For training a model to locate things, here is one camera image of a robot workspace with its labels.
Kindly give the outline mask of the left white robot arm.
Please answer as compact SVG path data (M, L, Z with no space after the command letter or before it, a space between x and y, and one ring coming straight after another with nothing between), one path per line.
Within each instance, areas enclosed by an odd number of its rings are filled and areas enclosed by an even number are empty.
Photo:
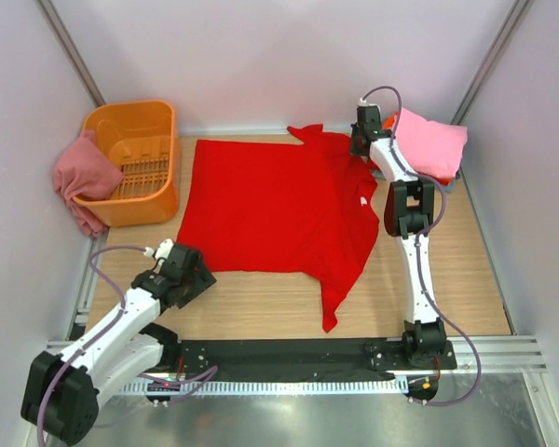
M48 437L69 446L94 427L100 409L132 379L181 362L178 335L155 323L171 307L182 308L215 283L202 253L162 241L138 251L154 260L117 305L91 330L58 353L47 350L31 363L20 416L34 425L36 441Z

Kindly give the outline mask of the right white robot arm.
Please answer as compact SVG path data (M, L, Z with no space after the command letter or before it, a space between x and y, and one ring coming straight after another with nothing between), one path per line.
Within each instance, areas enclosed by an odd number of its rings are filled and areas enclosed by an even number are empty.
M429 232L442 217L434 214L437 183L404 158L395 133L383 128L377 105L359 101L351 127L351 153L368 157L389 182L383 222L402 256L408 299L402 354L414 369L435 368L447 341L429 266Z

